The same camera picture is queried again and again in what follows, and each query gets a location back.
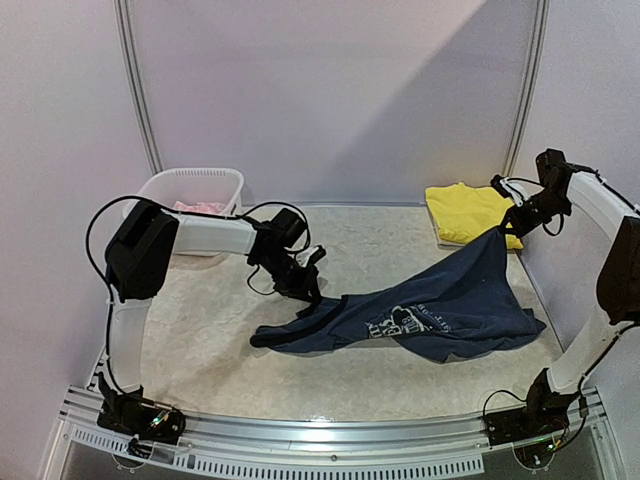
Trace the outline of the navy blue tank top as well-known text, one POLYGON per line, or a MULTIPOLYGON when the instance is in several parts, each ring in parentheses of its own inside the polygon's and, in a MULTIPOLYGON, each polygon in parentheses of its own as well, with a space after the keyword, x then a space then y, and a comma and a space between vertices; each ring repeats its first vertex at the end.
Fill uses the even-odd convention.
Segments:
POLYGON ((287 324, 260 326, 250 344, 308 354, 390 339, 439 363, 518 349, 546 326, 532 309, 520 306, 506 269, 505 235, 493 227, 395 286, 325 297, 287 324))

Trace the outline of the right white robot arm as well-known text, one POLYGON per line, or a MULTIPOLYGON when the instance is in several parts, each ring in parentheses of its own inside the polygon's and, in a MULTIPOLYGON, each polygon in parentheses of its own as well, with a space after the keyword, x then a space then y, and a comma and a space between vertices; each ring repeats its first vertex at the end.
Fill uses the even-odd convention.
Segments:
POLYGON ((544 369, 529 388, 517 427, 537 436, 564 412, 598 364, 626 331, 639 326, 639 207, 611 187, 595 169, 566 160, 547 149, 535 159, 539 191, 530 194, 515 177, 496 175, 491 187, 514 202, 500 227, 522 238, 575 209, 609 240, 595 280, 595 306, 589 319, 559 360, 544 369))

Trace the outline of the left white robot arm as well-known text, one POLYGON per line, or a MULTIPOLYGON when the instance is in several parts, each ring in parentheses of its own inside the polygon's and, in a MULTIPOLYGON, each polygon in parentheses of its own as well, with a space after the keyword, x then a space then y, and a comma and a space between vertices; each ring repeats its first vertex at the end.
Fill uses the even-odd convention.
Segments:
POLYGON ((145 323, 172 256, 241 255, 270 275, 276 293, 313 304, 320 299, 317 264, 326 251, 312 244, 304 213, 286 203, 273 218, 259 221, 250 213, 179 211, 138 195, 120 200, 129 210, 106 246, 105 265, 95 269, 108 292, 103 377, 108 393, 123 395, 111 403, 111 419, 138 434, 149 415, 125 395, 141 392, 145 323))

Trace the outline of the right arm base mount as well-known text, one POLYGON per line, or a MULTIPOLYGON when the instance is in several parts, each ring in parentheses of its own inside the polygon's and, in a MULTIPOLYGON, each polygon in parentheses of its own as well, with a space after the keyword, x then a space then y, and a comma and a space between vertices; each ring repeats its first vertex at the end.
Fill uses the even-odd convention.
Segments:
POLYGON ((548 451, 555 451, 569 441, 569 407, 578 401, 579 416, 583 421, 589 414, 588 402, 582 392, 558 394, 554 392, 528 393, 526 399, 520 399, 505 389, 493 392, 485 401, 482 421, 491 446, 518 442, 534 437, 545 437, 559 432, 548 451), (508 394, 522 403, 522 406, 488 412, 487 406, 496 394, 508 394))

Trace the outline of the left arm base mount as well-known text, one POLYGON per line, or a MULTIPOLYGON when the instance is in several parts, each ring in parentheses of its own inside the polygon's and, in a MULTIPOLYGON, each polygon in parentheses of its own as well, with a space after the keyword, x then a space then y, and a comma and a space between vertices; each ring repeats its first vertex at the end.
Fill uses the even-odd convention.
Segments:
POLYGON ((104 399, 97 425, 140 441, 176 445, 186 428, 186 417, 178 409, 159 406, 139 394, 114 394, 104 399))

